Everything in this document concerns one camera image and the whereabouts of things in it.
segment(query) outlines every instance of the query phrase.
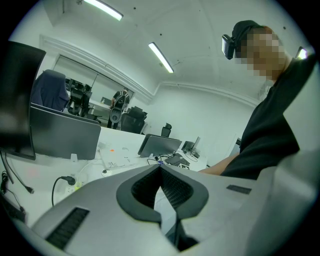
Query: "desk surface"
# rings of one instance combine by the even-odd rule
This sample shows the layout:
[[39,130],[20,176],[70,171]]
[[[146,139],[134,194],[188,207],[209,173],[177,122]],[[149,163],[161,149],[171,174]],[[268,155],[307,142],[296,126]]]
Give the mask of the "desk surface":
[[[101,147],[101,154],[104,162],[112,162],[121,154],[126,154],[132,160],[132,166],[110,168],[112,175],[148,165],[148,158],[140,158],[138,155],[139,148],[144,138],[144,135],[101,127],[98,146]],[[201,156],[198,159],[198,162],[193,162],[188,159],[183,152],[178,152],[190,163],[190,170],[197,172],[206,168],[207,159],[205,157]],[[88,183],[103,178],[102,170],[105,168],[99,153],[96,153],[95,160],[79,160],[78,162],[39,154],[36,155],[35,161],[9,154],[7,155],[7,159],[11,168],[22,181],[24,181],[27,186],[34,189],[34,194],[28,193],[14,175],[12,175],[14,184],[8,182],[7,185],[8,188],[17,195],[20,204],[28,213],[26,224],[29,227],[52,207],[52,187],[58,177],[75,176],[78,178],[78,173],[81,169],[91,162],[91,164],[82,171],[79,178],[84,183]],[[3,164],[1,163],[0,166],[1,171],[3,171]],[[64,180],[59,180],[57,182],[54,189],[55,203],[66,197],[68,186],[68,183]],[[11,193],[8,192],[5,196],[17,206],[15,198]]]

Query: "monitor screen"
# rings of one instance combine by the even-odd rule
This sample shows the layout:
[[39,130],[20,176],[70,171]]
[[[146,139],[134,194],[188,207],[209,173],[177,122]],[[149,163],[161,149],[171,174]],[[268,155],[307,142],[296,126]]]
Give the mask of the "monitor screen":
[[199,141],[200,141],[200,137],[196,138],[196,141],[195,141],[195,143],[194,143],[194,145],[192,147],[192,150],[195,150],[197,148],[197,146],[199,144]]
[[0,151],[35,160],[30,96],[44,50],[8,41],[0,60]]
[[183,144],[181,150],[182,151],[189,151],[189,150],[191,150],[193,148],[193,146],[194,146],[194,143],[192,141],[186,141]]

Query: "keyboard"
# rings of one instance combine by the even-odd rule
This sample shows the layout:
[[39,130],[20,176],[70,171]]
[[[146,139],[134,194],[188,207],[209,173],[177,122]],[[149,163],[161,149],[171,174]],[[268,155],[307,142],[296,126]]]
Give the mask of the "keyboard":
[[180,154],[176,154],[176,156],[166,159],[165,161],[172,166],[179,166],[180,164],[183,164],[185,166],[190,165],[190,163],[186,159],[184,159]]

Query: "fluorescent light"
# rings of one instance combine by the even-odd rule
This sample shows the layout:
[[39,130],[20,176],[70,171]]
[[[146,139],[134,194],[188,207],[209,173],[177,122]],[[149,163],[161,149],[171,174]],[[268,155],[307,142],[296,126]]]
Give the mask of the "fluorescent light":
[[88,4],[91,4],[95,7],[98,7],[102,11],[106,12],[107,14],[111,15],[112,17],[116,18],[118,21],[120,21],[123,17],[123,15],[120,12],[117,12],[115,9],[111,8],[104,2],[100,2],[97,0],[84,0]]
[[298,55],[299,59],[306,59],[307,58],[307,51],[305,49],[301,49]]
[[159,58],[159,60],[162,62],[162,64],[165,66],[165,68],[168,70],[169,73],[173,73],[174,70],[166,60],[165,56],[161,53],[159,48],[156,46],[154,42],[149,43],[150,49],[155,53],[155,55]]

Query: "power strip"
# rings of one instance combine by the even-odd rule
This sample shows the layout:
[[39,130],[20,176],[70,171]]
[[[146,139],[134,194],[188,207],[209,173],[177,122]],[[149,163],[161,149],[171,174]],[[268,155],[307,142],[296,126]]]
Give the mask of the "power strip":
[[75,192],[76,190],[80,189],[85,184],[86,184],[85,181],[77,181],[75,183],[75,185],[73,185],[73,186],[67,185],[66,188],[65,188],[65,191],[64,191],[64,197],[63,198],[66,198],[67,196],[70,196],[73,192]]

